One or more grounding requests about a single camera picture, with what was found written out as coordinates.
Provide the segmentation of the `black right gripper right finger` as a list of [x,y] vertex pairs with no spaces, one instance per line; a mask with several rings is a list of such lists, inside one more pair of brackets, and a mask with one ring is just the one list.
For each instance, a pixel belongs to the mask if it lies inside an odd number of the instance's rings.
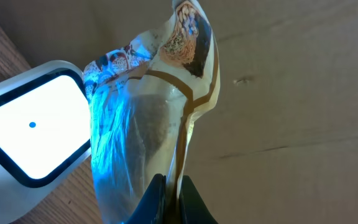
[[180,213],[182,224],[218,224],[188,175],[182,178]]

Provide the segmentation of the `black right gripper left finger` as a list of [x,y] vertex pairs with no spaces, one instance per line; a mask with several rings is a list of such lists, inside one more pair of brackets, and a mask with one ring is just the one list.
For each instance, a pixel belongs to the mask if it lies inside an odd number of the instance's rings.
[[162,224],[165,209],[165,176],[155,174],[126,224]]

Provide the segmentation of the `beige porridge pouch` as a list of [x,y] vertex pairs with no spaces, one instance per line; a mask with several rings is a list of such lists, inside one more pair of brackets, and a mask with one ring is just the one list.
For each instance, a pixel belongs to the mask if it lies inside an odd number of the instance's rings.
[[155,174],[165,176],[163,218],[178,218],[195,121],[216,106],[217,42],[198,1],[173,1],[157,29],[104,54],[83,73],[91,169],[101,217],[125,223]]

